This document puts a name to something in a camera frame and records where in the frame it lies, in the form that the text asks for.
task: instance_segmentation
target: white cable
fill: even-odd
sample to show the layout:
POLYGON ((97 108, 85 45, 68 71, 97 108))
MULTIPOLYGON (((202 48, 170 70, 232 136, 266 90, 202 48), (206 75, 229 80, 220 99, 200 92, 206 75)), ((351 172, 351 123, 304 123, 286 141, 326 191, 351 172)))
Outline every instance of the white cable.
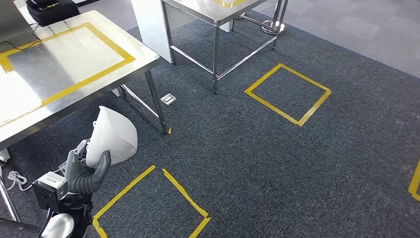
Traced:
POLYGON ((11 171, 9 175, 7 176, 7 178, 13 181, 12 186, 8 188, 7 191, 11 190, 16 183, 19 186, 19 189, 21 191, 26 191, 32 187, 32 184, 31 184, 27 188, 22 188, 22 185, 26 184, 28 180, 24 176, 21 176, 20 173, 17 171, 11 171))
MULTIPOLYGON (((64 175, 66 164, 67 162, 64 162, 61 165, 59 165, 58 170, 54 171, 54 173, 61 171, 61 173, 64 175)), ((1 169, 1 166, 0 166, 0 178, 3 179, 3 171, 1 169)), ((19 189, 21 191, 26 191, 32 187, 32 184, 31 184, 27 188, 22 188, 22 185, 26 184, 28 180, 24 176, 20 175, 20 173, 17 171, 11 171, 9 175, 7 176, 7 178, 13 181, 12 186, 10 186, 10 188, 8 188, 7 191, 10 191, 15 186, 16 183, 19 186, 19 189)))

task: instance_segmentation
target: round metal base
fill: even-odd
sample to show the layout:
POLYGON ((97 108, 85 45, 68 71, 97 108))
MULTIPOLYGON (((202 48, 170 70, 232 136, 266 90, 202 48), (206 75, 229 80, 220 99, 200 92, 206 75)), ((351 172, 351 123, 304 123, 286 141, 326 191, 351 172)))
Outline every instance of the round metal base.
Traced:
MULTIPOLYGON (((264 25, 267 25, 267 26, 272 27, 274 29, 277 29, 279 27, 279 25, 280 25, 280 22, 279 21, 276 21, 275 26, 274 26, 272 20, 268 20, 268 21, 265 21, 263 23, 264 23, 264 25)), ((282 23, 281 26, 280 26, 280 31, 278 33, 279 34, 283 33, 284 30, 285 30, 285 28, 286 28, 286 26, 282 23)), ((261 30, 264 31, 267 34, 270 34, 270 35, 275 35, 275 33, 276 33, 275 31, 272 31, 272 30, 270 30, 270 29, 268 29, 266 27, 263 27, 263 26, 261 27, 261 30)))

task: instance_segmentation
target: table top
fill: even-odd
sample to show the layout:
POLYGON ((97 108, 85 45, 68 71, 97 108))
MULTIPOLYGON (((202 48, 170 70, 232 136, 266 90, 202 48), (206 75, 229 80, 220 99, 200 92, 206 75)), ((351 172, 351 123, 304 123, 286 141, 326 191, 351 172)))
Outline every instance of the table top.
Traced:
POLYGON ((162 0, 214 26, 221 26, 266 0, 162 0))
POLYGON ((96 11, 35 34, 42 42, 0 54, 0 150, 159 64, 158 54, 96 11))

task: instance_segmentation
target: yellow tape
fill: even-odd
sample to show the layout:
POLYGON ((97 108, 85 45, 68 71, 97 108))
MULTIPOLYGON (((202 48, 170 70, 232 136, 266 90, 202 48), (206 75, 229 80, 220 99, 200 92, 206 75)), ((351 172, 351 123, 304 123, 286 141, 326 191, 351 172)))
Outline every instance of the yellow tape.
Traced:
POLYGON ((9 58, 7 58, 7 56, 0 56, 0 66, 5 72, 14 71, 13 65, 10 63, 9 58))
POLYGON ((134 185, 136 185, 142 178, 148 175, 156 166, 150 166, 146 171, 140 174, 136 179, 134 179, 130 184, 128 184, 121 192, 119 192, 107 205, 105 205, 94 217, 93 219, 99 219, 116 201, 118 201, 128 190, 130 190, 134 185))
POLYGON ((257 100, 258 102, 260 102, 261 104, 263 104, 264 106, 270 108, 271 110, 273 110, 274 112, 278 113, 279 115, 281 115, 282 117, 286 118, 287 120, 289 120, 291 123, 299 125, 299 126, 303 126, 303 124, 312 116, 312 114, 314 114, 314 112, 321 106, 321 104, 326 100, 326 98, 331 94, 331 90, 315 81, 313 81, 312 79, 304 76, 303 74, 279 63, 278 65, 276 65, 273 69, 271 69, 269 72, 267 72, 266 74, 264 74, 260 79, 258 79, 255 83, 253 83, 249 88, 247 88, 245 90, 245 93, 248 94, 250 97, 254 98, 255 100, 257 100), (258 85, 260 85, 262 82, 264 82, 264 80, 266 80, 268 77, 270 77, 272 74, 274 74, 277 70, 279 70, 280 68, 284 68, 285 70, 297 75, 298 77, 308 81, 309 83, 325 90, 325 93, 318 99, 318 101, 311 107, 311 109, 309 109, 309 111, 307 111, 303 117, 300 120, 296 120, 293 117, 287 115, 285 112, 283 112, 282 110, 276 108, 275 106, 273 106, 272 104, 270 104, 269 102, 267 102, 266 100, 262 99, 261 97, 257 96, 256 94, 254 94, 252 91, 258 87, 258 85))
POLYGON ((191 205, 193 205, 193 207, 203 216, 203 217, 207 217, 208 214, 205 210, 203 210, 201 207, 199 207, 192 199, 191 197, 187 194, 187 192, 185 191, 185 189, 174 179, 174 177, 172 177, 172 175, 170 173, 168 173, 168 171, 166 171, 166 169, 162 169, 163 173, 165 174, 165 177, 171 181, 171 183, 173 185, 175 185, 175 187, 179 190, 179 192, 191 203, 191 205))
POLYGON ((236 0, 236 1, 233 1, 233 2, 225 2, 224 0, 213 0, 213 1, 217 4, 225 6, 225 7, 233 7, 233 6, 236 6, 236 5, 240 4, 244 0, 236 0))
POLYGON ((408 187, 408 192, 411 193, 413 198, 420 202, 420 195, 417 194, 417 189, 420 183, 420 160, 417 164, 416 170, 414 171, 413 178, 411 179, 410 186, 408 187))
POLYGON ((98 232, 100 238, 107 238, 105 231, 102 229, 102 227, 99 225, 99 222, 96 219, 93 219, 92 226, 98 232))
POLYGON ((207 222, 209 221, 210 221, 210 217, 205 217, 197 226, 197 228, 193 231, 193 233, 189 236, 189 238, 196 238, 198 234, 201 232, 201 230, 204 228, 204 226, 207 224, 207 222))
MULTIPOLYGON (((87 28, 87 29, 89 29, 96 37, 98 37, 106 45, 108 45, 111 49, 113 49, 115 52, 117 52, 121 57, 124 58, 124 60, 121 61, 121 62, 119 62, 119 63, 117 63, 117 64, 115 64, 115 65, 113 65, 113 66, 111 66, 111 67, 109 67, 109 68, 107 68, 107 69, 105 69, 105 70, 103 70, 103 71, 101 71, 101 72, 99 72, 99 73, 97 73, 97 74, 95 74, 95 75, 92 75, 92 76, 88 77, 87 79, 85 79, 83 81, 80 81, 80 82, 78 82, 76 84, 73 84, 72 86, 70 86, 70 87, 68 87, 68 88, 66 88, 64 90, 61 90, 60 92, 55 93, 55 94, 49 96, 48 98, 42 100, 41 105, 39 107, 33 109, 32 111, 30 111, 28 113, 31 113, 31 112, 33 112, 33 111, 35 111, 35 110, 37 110, 37 109, 39 109, 41 107, 44 107, 44 106, 46 106, 46 105, 48 105, 48 104, 50 104, 50 103, 52 103, 52 102, 54 102, 54 101, 56 101, 56 100, 58 100, 60 98, 63 98, 65 96, 67 96, 67 95, 69 95, 69 94, 77 91, 81 87, 86 86, 89 83, 92 83, 92 82, 94 82, 94 81, 96 81, 96 80, 104 77, 105 75, 108 75, 111 72, 113 72, 113 71, 115 71, 115 70, 123 67, 124 65, 126 65, 126 64, 131 63, 132 61, 134 61, 134 57, 132 57, 123 48, 121 48, 119 45, 117 45, 114 41, 112 41, 110 38, 108 38, 106 35, 104 35, 100 30, 98 30, 96 27, 94 27, 89 22, 84 23, 84 24, 81 24, 81 25, 76 26, 76 27, 73 27, 73 28, 70 28, 68 30, 62 31, 60 33, 54 34, 52 36, 48 36, 46 38, 43 38, 42 39, 42 42, 35 42, 35 43, 32 42, 32 43, 26 44, 26 45, 22 46, 21 48, 27 48, 27 47, 31 46, 31 44, 33 44, 31 47, 34 47, 34 46, 37 46, 37 45, 39 45, 39 44, 41 44, 43 42, 46 42, 46 41, 55 39, 55 38, 57 38, 59 36, 65 35, 65 34, 70 33, 70 32, 74 32, 74 31, 79 30, 79 29, 84 28, 84 27, 87 28)), ((12 49, 10 51, 7 51, 7 52, 4 52, 4 53, 1 53, 0 54, 0 65, 3 67, 3 69, 6 72, 13 71, 13 65, 8 60, 7 56, 12 55, 14 53, 17 53, 19 51, 21 51, 21 50, 19 50, 19 49, 12 49)), ((16 119, 9 120, 5 124, 8 124, 8 123, 10 123, 10 122, 12 122, 14 120, 16 120, 16 119)))

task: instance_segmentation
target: dark gray carpet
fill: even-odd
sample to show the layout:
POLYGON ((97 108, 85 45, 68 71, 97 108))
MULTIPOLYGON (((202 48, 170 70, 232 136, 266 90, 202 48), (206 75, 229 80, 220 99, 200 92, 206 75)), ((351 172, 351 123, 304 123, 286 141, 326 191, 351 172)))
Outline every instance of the dark gray carpet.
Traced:
MULTIPOLYGON (((235 26, 235 33, 221 34, 224 69, 269 37, 244 20, 235 26)), ((139 38, 137 29, 129 32, 139 38)), ((196 21, 173 38, 210 65, 212 33, 196 21)), ((133 158, 111 168, 94 195, 95 211, 157 166, 100 218, 108 237, 181 238, 199 224, 201 216, 161 168, 209 213, 200 238, 419 237, 420 203, 408 193, 420 152, 418 78, 293 27, 276 51, 264 49, 225 77, 217 95, 209 91, 209 74, 180 55, 177 61, 152 70, 159 93, 177 97, 163 108, 172 135, 161 135, 158 123, 132 99, 109 94, 12 146, 5 174, 18 170, 33 180, 55 170, 68 150, 90 136, 104 105, 133 121, 139 147, 133 158), (278 63, 332 91, 302 127, 244 93, 278 63)), ((129 86, 151 103, 144 78, 129 86)), ((285 71, 256 93, 294 117, 320 95, 285 71)), ((42 224, 45 212, 32 192, 13 190, 11 196, 23 221, 42 224)), ((4 207, 1 213, 6 216, 4 207)), ((89 231, 88 237, 97 234, 89 231)))

